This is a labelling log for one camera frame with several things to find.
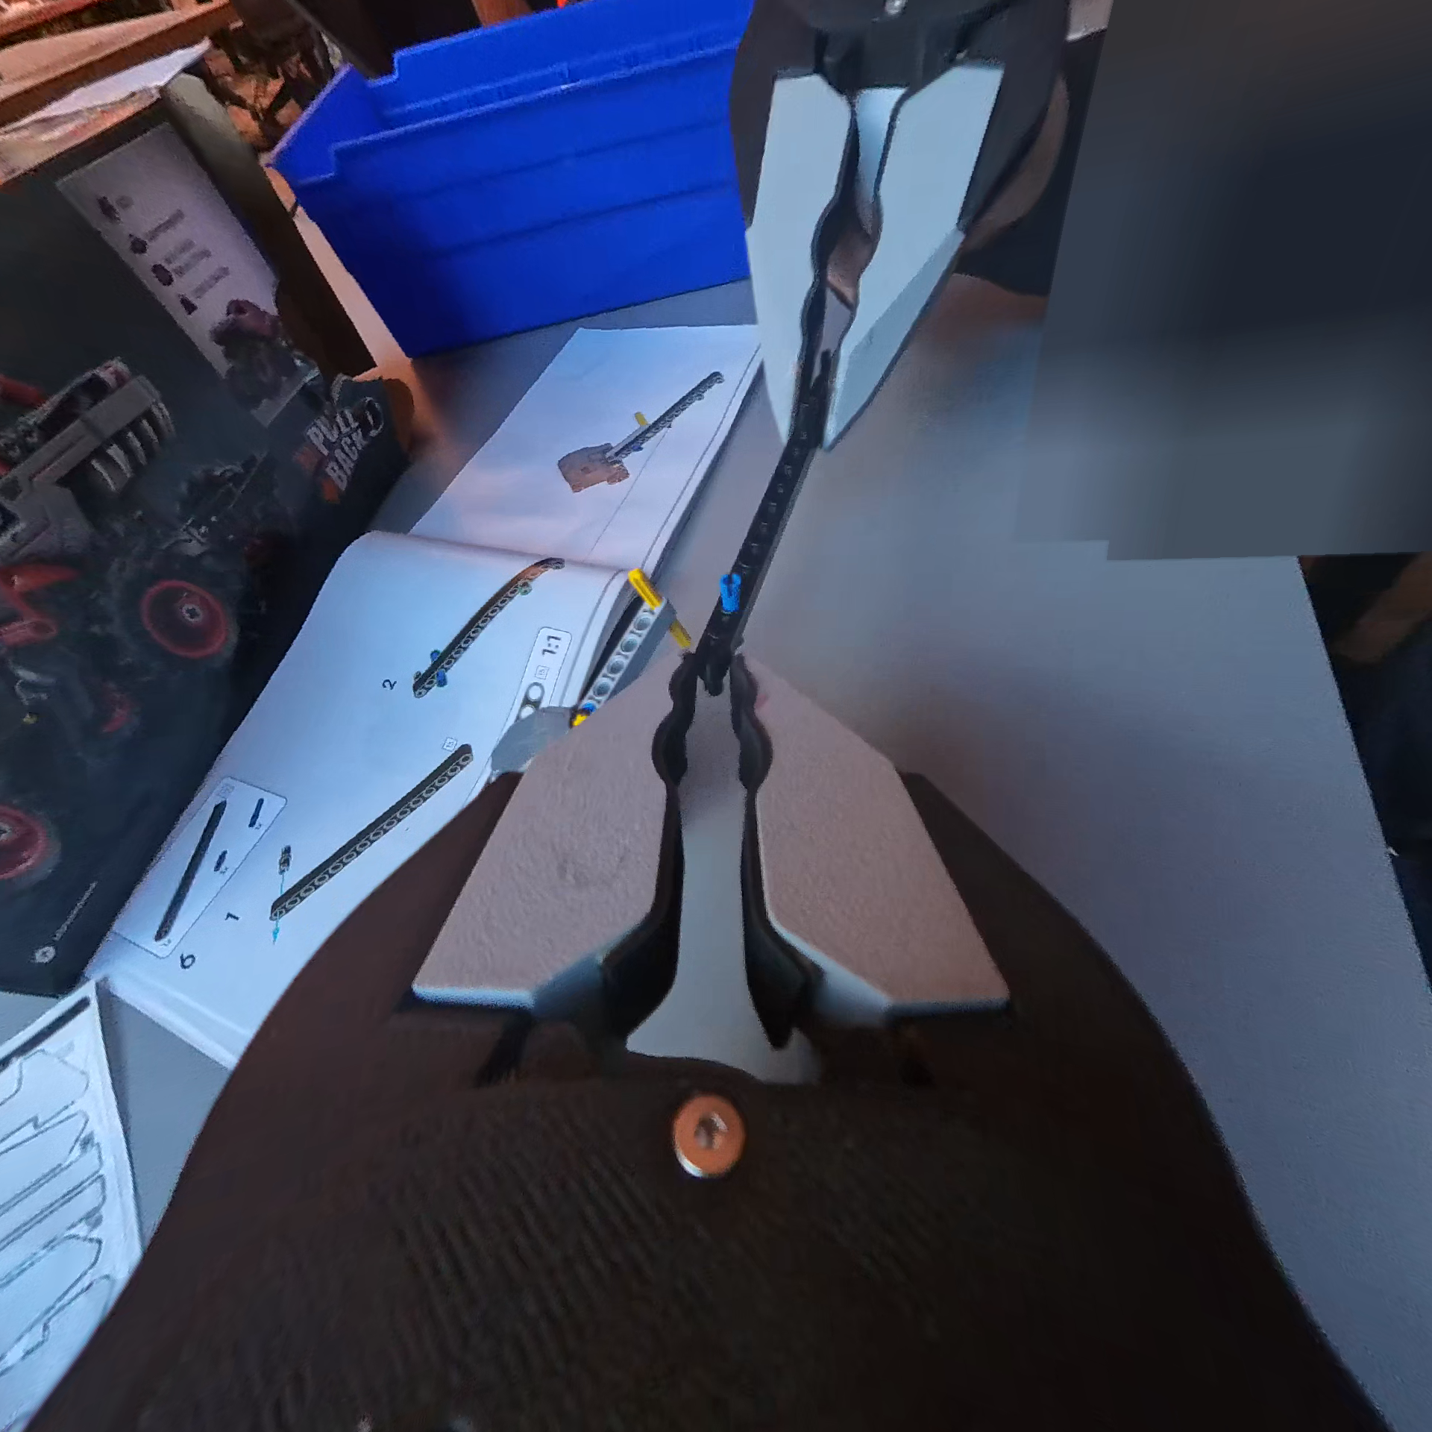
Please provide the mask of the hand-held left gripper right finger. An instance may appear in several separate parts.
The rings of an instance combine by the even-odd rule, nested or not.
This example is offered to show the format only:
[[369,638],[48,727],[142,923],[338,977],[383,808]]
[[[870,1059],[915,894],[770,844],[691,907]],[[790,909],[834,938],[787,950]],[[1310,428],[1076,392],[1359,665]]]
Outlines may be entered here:
[[736,662],[730,708],[746,981],[768,1042],[1007,1010],[897,767],[759,662]]

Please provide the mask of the lego instruction booklet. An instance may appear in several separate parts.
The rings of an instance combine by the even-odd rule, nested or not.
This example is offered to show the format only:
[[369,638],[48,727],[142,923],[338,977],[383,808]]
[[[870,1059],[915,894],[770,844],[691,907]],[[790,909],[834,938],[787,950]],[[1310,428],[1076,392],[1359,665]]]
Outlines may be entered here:
[[582,328],[408,534],[331,570],[91,979],[234,1068],[318,948],[580,704],[761,369],[754,326]]

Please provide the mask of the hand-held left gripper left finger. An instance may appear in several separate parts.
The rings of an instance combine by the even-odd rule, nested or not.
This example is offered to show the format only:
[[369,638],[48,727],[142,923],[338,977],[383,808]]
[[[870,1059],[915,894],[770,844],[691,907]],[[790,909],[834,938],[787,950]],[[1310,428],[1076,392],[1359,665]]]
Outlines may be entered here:
[[568,1020],[611,1040],[676,981],[679,796],[657,757],[674,662],[522,773],[413,981],[427,1004]]

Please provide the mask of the wooden shelf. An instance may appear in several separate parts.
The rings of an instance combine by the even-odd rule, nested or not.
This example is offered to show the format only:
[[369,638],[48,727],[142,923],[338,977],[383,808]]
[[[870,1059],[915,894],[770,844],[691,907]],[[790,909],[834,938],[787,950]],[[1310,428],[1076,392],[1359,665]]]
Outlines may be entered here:
[[187,55],[239,24],[233,4],[181,5],[137,19],[25,41],[26,24],[4,19],[2,125],[38,115],[89,84],[117,79],[156,60]]

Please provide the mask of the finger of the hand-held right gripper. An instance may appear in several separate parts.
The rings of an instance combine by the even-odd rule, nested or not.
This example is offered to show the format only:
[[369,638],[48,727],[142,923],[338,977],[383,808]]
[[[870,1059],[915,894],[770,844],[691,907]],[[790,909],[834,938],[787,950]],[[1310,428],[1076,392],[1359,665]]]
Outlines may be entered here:
[[855,323],[863,229],[855,217],[855,109],[821,75],[780,77],[746,225],[766,392],[790,438],[828,377],[817,444],[836,445],[836,367]]
[[955,259],[1003,77],[1001,63],[959,63],[921,89],[868,89],[855,101],[855,195],[872,254],[836,352],[829,450],[868,408]]

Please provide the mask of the white paper sheet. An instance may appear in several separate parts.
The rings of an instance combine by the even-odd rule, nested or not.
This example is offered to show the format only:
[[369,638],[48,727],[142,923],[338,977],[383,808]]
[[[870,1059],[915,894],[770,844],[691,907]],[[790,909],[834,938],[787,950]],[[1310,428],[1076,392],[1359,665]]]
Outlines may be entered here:
[[105,109],[118,103],[141,98],[142,103],[154,99],[170,82],[197,65],[212,50],[210,40],[202,40],[188,48],[180,48],[158,60],[135,65],[115,77],[95,80],[64,96],[26,120],[59,120],[71,115],[84,115]]

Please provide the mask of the blue plastic bin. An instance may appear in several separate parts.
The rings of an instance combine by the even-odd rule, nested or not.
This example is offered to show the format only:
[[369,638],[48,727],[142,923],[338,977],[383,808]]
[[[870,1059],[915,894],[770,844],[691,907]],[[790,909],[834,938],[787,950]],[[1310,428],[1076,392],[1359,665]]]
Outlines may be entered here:
[[410,357],[742,282],[751,11],[575,4],[345,67],[275,169]]

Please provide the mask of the dark lego set box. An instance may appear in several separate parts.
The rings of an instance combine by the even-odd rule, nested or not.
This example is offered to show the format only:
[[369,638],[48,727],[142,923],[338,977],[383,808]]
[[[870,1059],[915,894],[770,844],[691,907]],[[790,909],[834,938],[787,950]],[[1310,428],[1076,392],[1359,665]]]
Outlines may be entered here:
[[4,133],[2,982],[83,979],[405,473],[260,157],[185,72]]

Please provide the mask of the grey lego assembly yellow axle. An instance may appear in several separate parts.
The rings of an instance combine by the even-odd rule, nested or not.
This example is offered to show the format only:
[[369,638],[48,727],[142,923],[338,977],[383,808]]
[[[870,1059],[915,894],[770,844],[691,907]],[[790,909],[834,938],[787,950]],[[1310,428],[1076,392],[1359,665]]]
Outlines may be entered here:
[[560,701],[563,657],[551,655],[557,633],[545,631],[526,672],[512,721],[490,757],[490,783],[500,776],[521,776],[548,745],[572,728],[589,721],[601,708],[632,686],[649,667],[662,641],[671,638],[686,652],[693,640],[669,602],[642,568],[632,568],[626,585],[635,595],[620,629],[603,650],[603,660],[587,677],[579,696]]

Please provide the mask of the white sticker sheet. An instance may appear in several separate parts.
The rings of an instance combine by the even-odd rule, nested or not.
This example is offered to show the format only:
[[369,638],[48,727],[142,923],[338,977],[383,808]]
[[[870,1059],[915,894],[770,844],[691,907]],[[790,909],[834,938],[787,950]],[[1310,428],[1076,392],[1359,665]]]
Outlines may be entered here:
[[2,1429],[25,1429],[141,1257],[101,999],[86,982],[2,1054]]

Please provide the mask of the long black lego beam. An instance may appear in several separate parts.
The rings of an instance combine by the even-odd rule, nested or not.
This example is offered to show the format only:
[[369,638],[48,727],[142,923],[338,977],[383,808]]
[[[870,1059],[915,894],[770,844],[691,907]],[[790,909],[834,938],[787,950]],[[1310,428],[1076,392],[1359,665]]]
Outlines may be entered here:
[[834,360],[831,352],[822,352],[809,382],[802,387],[790,437],[758,503],[739,554],[729,568],[729,573],[739,571],[744,577],[746,611],[739,621],[720,621],[718,599],[705,626],[705,633],[696,645],[696,674],[710,696],[722,694],[727,686],[732,662],[739,652],[747,621],[756,609],[792,512],[795,510],[800,490],[809,476],[816,454],[822,449],[831,409],[833,367]]

